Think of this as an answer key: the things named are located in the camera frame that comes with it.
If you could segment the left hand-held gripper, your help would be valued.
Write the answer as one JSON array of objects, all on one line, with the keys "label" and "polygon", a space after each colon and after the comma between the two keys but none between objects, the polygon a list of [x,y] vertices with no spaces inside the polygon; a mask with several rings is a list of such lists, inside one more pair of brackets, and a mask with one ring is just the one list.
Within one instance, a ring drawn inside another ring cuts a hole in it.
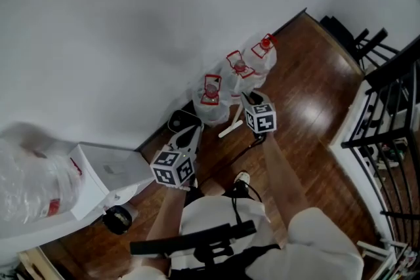
[{"label": "left hand-held gripper", "polygon": [[156,152],[150,168],[158,184],[180,188],[195,175],[194,162],[200,150],[203,129],[203,125],[187,127],[173,135],[169,143]]}]

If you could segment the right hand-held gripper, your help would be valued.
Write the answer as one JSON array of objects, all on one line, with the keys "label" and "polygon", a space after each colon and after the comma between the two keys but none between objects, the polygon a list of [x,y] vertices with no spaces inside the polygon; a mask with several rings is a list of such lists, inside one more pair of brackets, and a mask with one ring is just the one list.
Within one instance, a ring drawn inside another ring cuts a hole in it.
[{"label": "right hand-held gripper", "polygon": [[255,134],[274,132],[277,129],[276,111],[266,94],[253,90],[250,99],[245,92],[242,92],[241,102],[245,122]]}]

